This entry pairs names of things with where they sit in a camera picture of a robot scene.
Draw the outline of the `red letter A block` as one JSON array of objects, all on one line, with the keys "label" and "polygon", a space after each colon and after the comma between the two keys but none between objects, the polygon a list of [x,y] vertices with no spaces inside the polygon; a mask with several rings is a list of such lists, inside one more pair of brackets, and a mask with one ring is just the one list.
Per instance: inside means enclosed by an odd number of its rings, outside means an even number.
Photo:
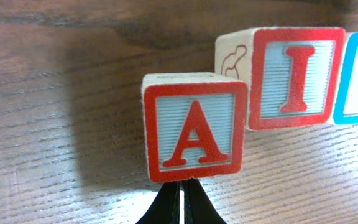
[{"label": "red letter A block", "polygon": [[148,175],[153,182],[235,174],[242,166],[247,85],[209,72],[142,79]]}]

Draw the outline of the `red letter I block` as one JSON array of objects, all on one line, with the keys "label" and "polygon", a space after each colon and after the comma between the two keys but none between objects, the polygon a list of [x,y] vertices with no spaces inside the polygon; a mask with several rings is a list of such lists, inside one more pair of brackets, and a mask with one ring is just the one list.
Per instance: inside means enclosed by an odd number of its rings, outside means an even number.
[{"label": "red letter I block", "polygon": [[246,128],[325,123],[333,110],[346,31],[342,27],[255,27],[219,36],[214,71],[245,82]]}]

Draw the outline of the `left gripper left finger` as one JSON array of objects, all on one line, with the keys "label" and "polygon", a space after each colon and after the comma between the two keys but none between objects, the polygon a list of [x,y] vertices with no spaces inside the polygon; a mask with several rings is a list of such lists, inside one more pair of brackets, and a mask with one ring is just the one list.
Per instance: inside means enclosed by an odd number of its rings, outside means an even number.
[{"label": "left gripper left finger", "polygon": [[180,182],[166,182],[136,224],[179,224]]}]

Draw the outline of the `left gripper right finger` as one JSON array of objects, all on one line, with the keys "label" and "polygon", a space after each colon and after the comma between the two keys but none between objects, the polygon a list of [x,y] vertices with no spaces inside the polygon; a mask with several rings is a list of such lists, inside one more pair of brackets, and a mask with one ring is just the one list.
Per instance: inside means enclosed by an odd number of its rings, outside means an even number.
[{"label": "left gripper right finger", "polygon": [[213,207],[198,179],[182,182],[185,224],[226,224]]}]

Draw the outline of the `blue number 2 block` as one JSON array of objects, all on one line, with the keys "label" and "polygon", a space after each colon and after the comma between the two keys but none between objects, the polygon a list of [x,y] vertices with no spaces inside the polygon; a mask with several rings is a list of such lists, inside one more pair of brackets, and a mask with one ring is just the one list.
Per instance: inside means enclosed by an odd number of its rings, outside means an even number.
[{"label": "blue number 2 block", "polygon": [[329,123],[358,124],[358,32],[348,32]]}]

